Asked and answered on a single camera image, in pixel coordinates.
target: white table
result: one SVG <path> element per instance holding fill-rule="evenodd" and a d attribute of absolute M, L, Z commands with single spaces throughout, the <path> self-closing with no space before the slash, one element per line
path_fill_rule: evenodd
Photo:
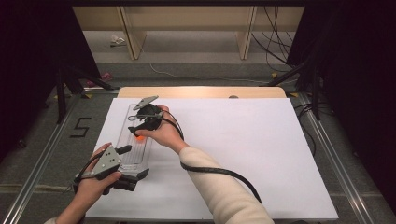
<path fill-rule="evenodd" d="M 117 144 L 128 106 L 139 101 L 114 99 L 97 146 Z M 338 218 L 289 99 L 159 98 L 153 103 L 170 107 L 190 145 L 246 177 L 273 219 Z M 138 182 L 135 191 L 112 189 L 87 217 L 211 220 L 203 199 L 172 150 L 154 142 L 148 167 L 148 176 Z"/>

